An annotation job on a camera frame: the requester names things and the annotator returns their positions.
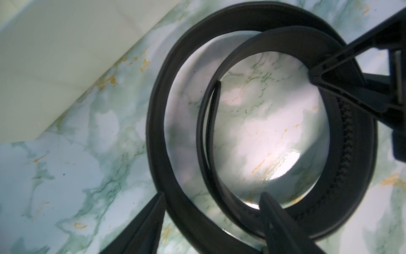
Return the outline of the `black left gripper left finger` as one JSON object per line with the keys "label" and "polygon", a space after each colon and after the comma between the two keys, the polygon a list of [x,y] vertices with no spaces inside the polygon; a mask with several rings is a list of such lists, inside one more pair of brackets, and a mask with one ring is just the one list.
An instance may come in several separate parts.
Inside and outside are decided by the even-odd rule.
{"label": "black left gripper left finger", "polygon": [[155,254],[159,246],[165,211],[165,195],[159,192],[101,253]]}

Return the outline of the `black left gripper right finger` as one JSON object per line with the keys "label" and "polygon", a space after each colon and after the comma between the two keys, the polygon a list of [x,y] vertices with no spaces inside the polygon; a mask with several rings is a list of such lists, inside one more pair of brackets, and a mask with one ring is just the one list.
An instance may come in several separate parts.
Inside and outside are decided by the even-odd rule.
{"label": "black left gripper right finger", "polygon": [[261,194],[259,208],[269,253],[324,253],[269,193]]}

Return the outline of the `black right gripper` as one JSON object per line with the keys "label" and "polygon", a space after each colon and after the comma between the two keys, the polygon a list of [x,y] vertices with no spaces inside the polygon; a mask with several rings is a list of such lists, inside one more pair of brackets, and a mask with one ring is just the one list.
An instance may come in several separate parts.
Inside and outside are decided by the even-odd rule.
{"label": "black right gripper", "polygon": [[[387,50],[390,74],[361,73],[361,85],[353,78],[340,78],[339,67],[365,51]],[[312,84],[348,100],[377,120],[393,127],[394,158],[406,162],[406,11],[400,10],[337,53],[310,68]]]}

